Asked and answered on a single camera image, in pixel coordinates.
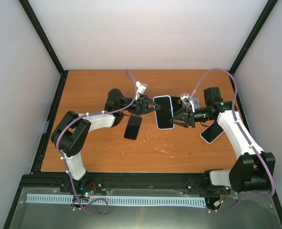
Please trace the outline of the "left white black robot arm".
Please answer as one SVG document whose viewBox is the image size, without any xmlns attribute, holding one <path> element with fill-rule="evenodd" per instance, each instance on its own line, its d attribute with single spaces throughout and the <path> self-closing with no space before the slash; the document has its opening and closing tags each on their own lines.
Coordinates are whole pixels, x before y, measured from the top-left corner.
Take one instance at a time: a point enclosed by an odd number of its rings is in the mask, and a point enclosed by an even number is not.
<svg viewBox="0 0 282 229">
<path fill-rule="evenodd" d="M 109 91 L 104 110 L 98 113 L 78 114 L 68 111 L 51 135 L 51 142 L 62 155 L 62 160 L 71 176 L 71 187 L 77 192 L 83 192 L 88 181 L 85 177 L 86 169 L 81 158 L 81 150 L 88 132 L 117 126 L 124 114 L 123 110 L 133 115 L 145 115 L 157 110 L 161 106 L 153 99 L 140 95 L 138 98 L 124 97 L 115 88 Z"/>
</svg>

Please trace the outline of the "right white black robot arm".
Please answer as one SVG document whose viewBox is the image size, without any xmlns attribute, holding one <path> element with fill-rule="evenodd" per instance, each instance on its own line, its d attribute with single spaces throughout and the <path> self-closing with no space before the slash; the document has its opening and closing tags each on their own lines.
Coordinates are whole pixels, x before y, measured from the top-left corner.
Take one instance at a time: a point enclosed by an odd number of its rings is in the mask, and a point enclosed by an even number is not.
<svg viewBox="0 0 282 229">
<path fill-rule="evenodd" d="M 193 99 L 184 93 L 181 100 L 185 107 L 170 119 L 183 127 L 195 127 L 197 122 L 213 121 L 213 129 L 221 129 L 228 137 L 236 162 L 231 170 L 209 170 L 207 176 L 213 186 L 230 187 L 236 192 L 270 190 L 275 192 L 272 178 L 275 157 L 266 153 L 252 138 L 235 110 L 235 103 L 224 101 L 218 87 L 203 91 L 205 107 L 195 108 Z"/>
</svg>

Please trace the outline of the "black phone case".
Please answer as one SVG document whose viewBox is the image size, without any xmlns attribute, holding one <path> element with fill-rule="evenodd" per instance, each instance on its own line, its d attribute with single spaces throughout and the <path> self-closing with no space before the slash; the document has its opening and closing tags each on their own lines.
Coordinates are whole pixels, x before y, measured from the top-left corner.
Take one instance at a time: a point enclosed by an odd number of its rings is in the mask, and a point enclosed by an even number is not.
<svg viewBox="0 0 282 229">
<path fill-rule="evenodd" d="M 182 109 L 182 101 L 179 97 L 171 97 L 171 104 L 172 104 L 172 110 L 173 113 L 176 113 L 180 109 Z"/>
</svg>

